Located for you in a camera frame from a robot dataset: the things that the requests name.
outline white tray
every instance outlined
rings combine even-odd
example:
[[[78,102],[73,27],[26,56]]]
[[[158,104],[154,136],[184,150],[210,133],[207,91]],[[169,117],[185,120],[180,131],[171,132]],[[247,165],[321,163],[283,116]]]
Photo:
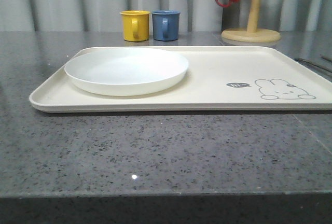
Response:
[[[74,57],[113,48],[118,47],[87,48]],[[75,87],[62,66],[31,93],[30,102],[34,108],[49,113],[332,109],[332,83],[271,48],[145,48],[169,50],[184,55],[189,61],[185,78],[179,84],[153,94],[102,96]]]

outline countertop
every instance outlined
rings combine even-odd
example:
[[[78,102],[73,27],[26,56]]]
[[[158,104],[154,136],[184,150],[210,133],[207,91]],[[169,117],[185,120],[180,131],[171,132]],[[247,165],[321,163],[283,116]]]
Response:
[[[332,57],[332,32],[282,32],[281,36],[272,48],[332,68],[332,63],[320,58],[321,54]],[[147,213],[151,221],[154,215],[143,203],[138,207],[140,199],[156,209],[155,216],[162,211],[156,202],[158,209],[166,209],[165,205],[176,206],[180,196],[180,201],[189,199],[179,205],[186,206],[186,213],[193,211],[193,203],[207,199],[211,202],[204,202],[205,206],[220,201],[226,206],[233,201],[250,208],[255,202],[246,198],[250,196],[258,196],[263,208],[268,201],[276,208],[282,205],[280,201],[288,209],[294,207],[281,195],[301,202],[293,210],[299,218],[329,223],[331,111],[47,114],[29,103],[30,93],[81,49],[163,45],[231,44],[220,33],[210,32],[180,33],[179,40],[171,42],[150,37],[140,43],[124,41],[115,32],[0,32],[0,206],[4,209],[0,223],[16,223],[20,218],[61,223],[56,220],[73,206],[76,219],[68,223],[82,223],[78,214],[82,210],[77,206],[109,204],[110,199],[114,206],[123,207],[114,201],[128,201],[126,205],[132,208],[117,209],[116,216],[110,217],[113,222],[107,219],[109,223],[143,223]],[[309,68],[332,80],[331,73]],[[59,201],[58,215],[41,216]],[[303,209],[304,202],[310,211]],[[228,221],[235,218],[237,209],[229,207],[233,215],[227,212]],[[100,208],[90,216],[101,217],[96,209]],[[202,211],[198,218],[210,216],[218,223],[220,212],[212,209]],[[129,214],[123,217],[121,211]],[[281,218],[280,213],[271,215]],[[167,218],[165,214],[160,223],[168,223]],[[241,218],[243,222],[237,223],[252,223],[246,222],[251,217]],[[193,217],[189,220],[198,223]]]

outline tray rim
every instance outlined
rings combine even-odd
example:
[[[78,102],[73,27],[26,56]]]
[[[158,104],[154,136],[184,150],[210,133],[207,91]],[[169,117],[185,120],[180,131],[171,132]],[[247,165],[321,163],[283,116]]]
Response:
[[[332,82],[325,79],[324,77],[320,76],[319,74],[315,73],[314,71],[308,69],[307,67],[303,66],[302,64],[294,61],[290,57],[286,56],[282,52],[271,48],[271,47],[263,47],[263,46],[135,46],[138,48],[153,48],[153,49],[177,49],[176,51],[192,51],[191,48],[199,48],[203,49],[203,51],[221,51],[221,49],[236,49],[238,51],[243,51],[245,49],[249,49],[250,51],[268,51],[268,52],[275,52],[279,55],[283,56],[283,60],[287,63],[296,65],[297,67],[300,67],[303,69],[306,73],[309,73],[311,76],[315,76],[325,82],[327,85],[331,85]],[[85,53],[93,52],[94,50],[100,50],[100,49],[111,49],[111,48],[132,48],[132,46],[96,46],[96,47],[88,47],[79,50],[74,56],[72,56],[70,59],[73,59],[77,56],[80,56]],[[264,104],[264,107],[262,107],[262,103],[195,103],[196,106],[193,106],[193,103],[172,103],[172,104],[164,104],[164,103],[158,103],[154,104],[155,106],[158,106],[157,108],[149,108],[148,106],[151,105],[151,103],[148,104],[102,104],[102,105],[95,105],[95,104],[77,104],[77,105],[71,105],[71,110],[63,109],[66,107],[66,105],[62,104],[44,104],[40,103],[36,100],[34,100],[34,97],[36,94],[39,93],[40,90],[43,89],[43,87],[50,83],[56,76],[59,76],[59,73],[63,72],[65,75],[64,67],[66,63],[63,64],[58,70],[56,70],[50,77],[48,77],[42,84],[40,84],[30,95],[29,95],[29,101],[31,105],[40,111],[46,112],[46,113],[101,113],[101,112],[123,112],[123,111],[238,111],[238,110],[258,110],[258,111],[298,111],[298,110],[332,110],[332,102],[331,103],[300,103],[296,104],[296,107],[289,106],[289,103],[273,103],[273,104]]]

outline wooden mug stand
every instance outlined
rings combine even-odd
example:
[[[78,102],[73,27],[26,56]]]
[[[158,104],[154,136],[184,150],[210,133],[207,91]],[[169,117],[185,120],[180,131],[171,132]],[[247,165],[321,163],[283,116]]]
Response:
[[[267,43],[271,41],[278,41],[281,38],[279,32],[257,28],[260,2],[261,0],[252,0],[246,29],[227,29],[222,32],[222,37],[249,43]]]

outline bunny drawing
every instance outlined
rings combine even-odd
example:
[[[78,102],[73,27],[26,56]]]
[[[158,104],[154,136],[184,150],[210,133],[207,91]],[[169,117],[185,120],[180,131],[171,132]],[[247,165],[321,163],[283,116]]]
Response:
[[[259,86],[261,92],[261,98],[264,100],[296,100],[296,99],[315,99],[316,97],[310,95],[302,88],[290,84],[282,79],[265,80],[259,79],[255,81],[255,84]]]

